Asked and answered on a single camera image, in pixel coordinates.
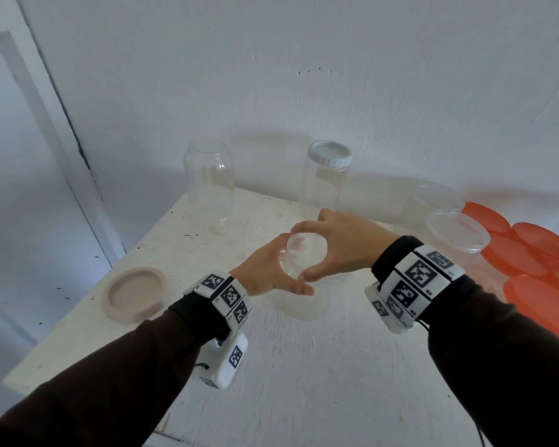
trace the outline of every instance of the white door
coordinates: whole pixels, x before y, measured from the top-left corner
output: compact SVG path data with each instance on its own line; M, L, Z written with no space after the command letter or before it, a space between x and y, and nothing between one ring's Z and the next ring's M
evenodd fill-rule
M122 249L107 241L100 246L94 231L103 245L108 220L102 214L96 223L101 208L87 203L95 188L80 186L79 168L66 154L55 155L54 144L64 146L53 121L66 117L54 114L58 104L46 100L47 87L37 87L37 76L49 78L36 65L41 60L30 59L39 55L14 0L0 0L0 21L1 382L110 270ZM89 171L80 169L90 180ZM18 399L0 384L0 414Z

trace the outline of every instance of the tabletop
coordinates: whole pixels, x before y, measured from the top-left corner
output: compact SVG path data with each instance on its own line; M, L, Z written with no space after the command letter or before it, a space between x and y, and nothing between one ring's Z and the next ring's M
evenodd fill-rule
M302 220L298 205L236 189L231 225L217 233L183 196L4 380L25 395L137 324L110 321L101 296L121 272L152 266L171 300L210 270L230 270ZM249 346L230 386L190 379L157 430L180 444L217 446L479 446L474 422L439 375L427 333L389 332L350 273L320 320L278 313L263 295L243 328Z

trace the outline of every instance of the door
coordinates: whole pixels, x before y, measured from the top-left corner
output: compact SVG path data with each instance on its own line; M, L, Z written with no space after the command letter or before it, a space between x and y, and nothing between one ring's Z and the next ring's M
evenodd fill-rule
M13 22L12 8L18 7L7 1L0 3L0 16ZM17 22L15 34L20 36L26 25L22 16ZM86 202L94 189L83 189L81 196L73 193L69 183L78 188L79 180L69 178L70 168L65 178L62 161L46 139L49 129L38 123L42 116L53 119L53 106L48 112L30 78L38 68L25 67L23 56L29 50L19 53L9 30L0 31L0 41L10 44L12 52L8 61L0 49L1 382L111 266L94 234L103 233L103 225L90 225L91 216L77 202ZM18 399L0 384L0 414Z

